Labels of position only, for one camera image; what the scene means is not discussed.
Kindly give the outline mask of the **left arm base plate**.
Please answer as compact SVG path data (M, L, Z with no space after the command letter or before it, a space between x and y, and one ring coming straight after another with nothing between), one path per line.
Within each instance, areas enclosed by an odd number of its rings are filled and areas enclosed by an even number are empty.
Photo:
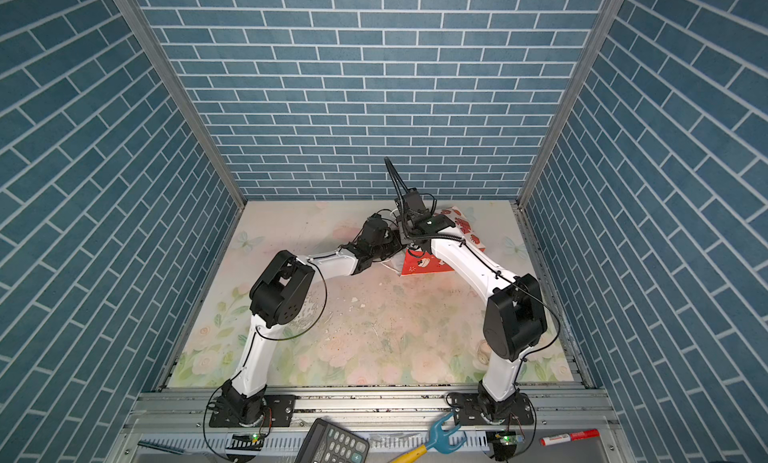
M287 394L256 395L242 404L216 396L206 405L208 424L212 428L289 427L295 403L296 397Z

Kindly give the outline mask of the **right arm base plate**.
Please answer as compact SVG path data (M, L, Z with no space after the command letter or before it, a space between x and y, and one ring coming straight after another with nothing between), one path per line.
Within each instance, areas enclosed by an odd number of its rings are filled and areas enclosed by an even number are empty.
M522 391L500 402L485 393L450 392L445 401L454 414L454 422L461 425L529 426L535 422L533 404Z

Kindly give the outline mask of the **red white paper bag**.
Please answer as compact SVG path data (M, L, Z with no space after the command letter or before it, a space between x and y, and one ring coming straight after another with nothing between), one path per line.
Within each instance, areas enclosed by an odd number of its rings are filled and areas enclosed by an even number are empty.
M438 215L445 216L453 222L454 227L450 228L451 236L460 237L475 253L486 250L486 246L472 227L467 208L461 209L456 205L442 207L438 209ZM432 249L437 251L437 254L422 251L420 248L404 249L392 258L392 267L401 276L453 272L454 268L450 262L455 260L456 251L459 251L459 255L462 254L460 246L459 242L452 240L432 240Z

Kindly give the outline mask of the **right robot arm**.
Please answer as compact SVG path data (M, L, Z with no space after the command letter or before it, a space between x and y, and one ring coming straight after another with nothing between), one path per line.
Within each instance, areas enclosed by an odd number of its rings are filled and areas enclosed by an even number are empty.
M510 417L520 399L522 365L548 328L538 280L496 263L451 218L429 209L416 189L398 195L396 205L406 238L450 266L486 301L482 331L491 355L478 404L491 422Z

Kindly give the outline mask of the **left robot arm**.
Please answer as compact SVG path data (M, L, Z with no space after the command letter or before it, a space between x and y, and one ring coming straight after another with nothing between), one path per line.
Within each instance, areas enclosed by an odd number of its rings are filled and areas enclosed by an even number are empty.
M369 216L358 234L337 249L310 256L279 251L249 291L251 321L234 375L212 394L206 409L210 426L254 427L269 420L265 400L267 374L277 344L286 341L287 325L301 312L312 284L328 302L328 281L359 274L402 251L398 224L378 213Z

